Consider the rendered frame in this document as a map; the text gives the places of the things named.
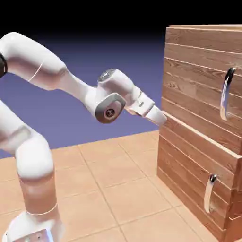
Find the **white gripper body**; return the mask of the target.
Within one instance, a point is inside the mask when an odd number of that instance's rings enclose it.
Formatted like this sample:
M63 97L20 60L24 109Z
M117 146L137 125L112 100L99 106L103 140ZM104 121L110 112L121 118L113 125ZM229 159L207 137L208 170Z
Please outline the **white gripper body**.
M167 118L164 115L164 113L155 105L148 111L145 118L153 122L157 126L162 126L167 121Z

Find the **light wood cabinet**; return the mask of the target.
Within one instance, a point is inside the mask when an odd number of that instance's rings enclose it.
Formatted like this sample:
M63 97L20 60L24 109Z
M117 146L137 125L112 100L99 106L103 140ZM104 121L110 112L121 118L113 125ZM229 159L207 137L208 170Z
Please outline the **light wood cabinet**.
M219 240L242 242L242 25L166 29L157 175Z

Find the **large wood cabinet door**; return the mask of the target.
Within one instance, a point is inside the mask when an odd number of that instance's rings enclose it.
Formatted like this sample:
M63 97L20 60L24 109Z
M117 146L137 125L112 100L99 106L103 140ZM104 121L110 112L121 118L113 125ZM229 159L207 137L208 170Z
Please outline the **large wood cabinet door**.
M227 120L220 117L225 75ZM162 106L210 139L242 154L242 25L173 25L164 49Z

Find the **small wood cabinet door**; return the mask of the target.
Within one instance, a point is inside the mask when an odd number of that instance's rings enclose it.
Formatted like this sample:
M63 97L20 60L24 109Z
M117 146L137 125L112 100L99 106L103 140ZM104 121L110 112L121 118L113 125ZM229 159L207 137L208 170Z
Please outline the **small wood cabinet door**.
M204 194L213 173L208 214ZM159 131L157 175L219 242L242 240L242 156L168 115Z

